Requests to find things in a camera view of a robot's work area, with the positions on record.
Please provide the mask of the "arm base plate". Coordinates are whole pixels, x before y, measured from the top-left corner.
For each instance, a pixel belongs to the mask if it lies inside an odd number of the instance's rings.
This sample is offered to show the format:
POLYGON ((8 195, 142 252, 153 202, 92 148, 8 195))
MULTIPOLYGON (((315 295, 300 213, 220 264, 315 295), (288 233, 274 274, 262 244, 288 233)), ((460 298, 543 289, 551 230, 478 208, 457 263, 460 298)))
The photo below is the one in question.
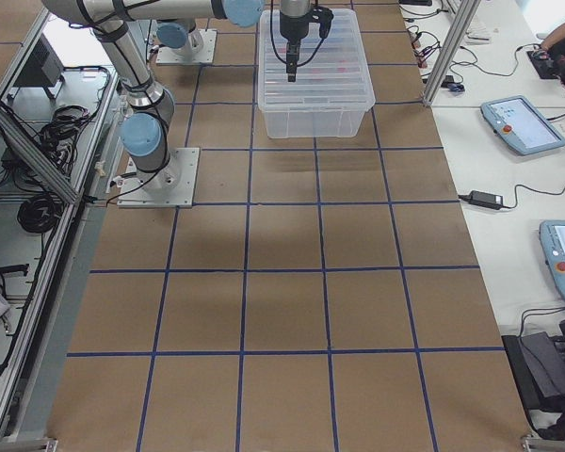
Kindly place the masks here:
POLYGON ((194 29, 187 32, 184 28, 160 27, 157 31, 160 48, 156 64, 173 65, 208 65, 215 56, 217 31, 215 29, 194 29))
POLYGON ((117 198, 120 208, 190 208, 200 160, 199 148, 175 148, 169 151, 169 163, 156 174, 138 172, 131 157, 127 170, 135 175, 121 183, 123 194, 117 198))

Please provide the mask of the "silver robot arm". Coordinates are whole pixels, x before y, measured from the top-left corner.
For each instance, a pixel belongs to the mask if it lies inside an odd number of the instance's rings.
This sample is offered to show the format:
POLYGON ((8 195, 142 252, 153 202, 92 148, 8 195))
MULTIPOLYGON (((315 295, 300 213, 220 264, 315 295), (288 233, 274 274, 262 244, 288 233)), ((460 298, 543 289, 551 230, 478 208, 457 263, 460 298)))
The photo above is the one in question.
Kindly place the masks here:
POLYGON ((259 22, 263 1, 45 1, 43 5, 74 27, 88 28, 121 77, 132 115, 121 126, 121 141, 137 169, 142 189, 170 188, 179 182, 179 166, 167 138, 175 111, 170 92, 155 80, 147 57, 129 31, 141 20, 178 26, 183 48, 198 19, 225 20, 238 27, 259 22))
POLYGON ((161 21, 156 36, 164 47, 183 60, 193 59, 203 48, 203 38, 194 21, 161 21))

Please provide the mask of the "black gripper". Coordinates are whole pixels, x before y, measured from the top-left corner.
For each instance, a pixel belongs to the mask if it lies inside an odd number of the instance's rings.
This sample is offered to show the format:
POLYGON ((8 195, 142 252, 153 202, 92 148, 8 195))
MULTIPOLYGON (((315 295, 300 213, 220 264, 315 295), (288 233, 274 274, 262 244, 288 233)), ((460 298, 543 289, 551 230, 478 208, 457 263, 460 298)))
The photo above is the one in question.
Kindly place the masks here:
POLYGON ((309 32, 310 1, 280 1, 280 32, 287 39, 285 52, 285 70, 287 81, 296 81, 299 64, 300 42, 309 32))

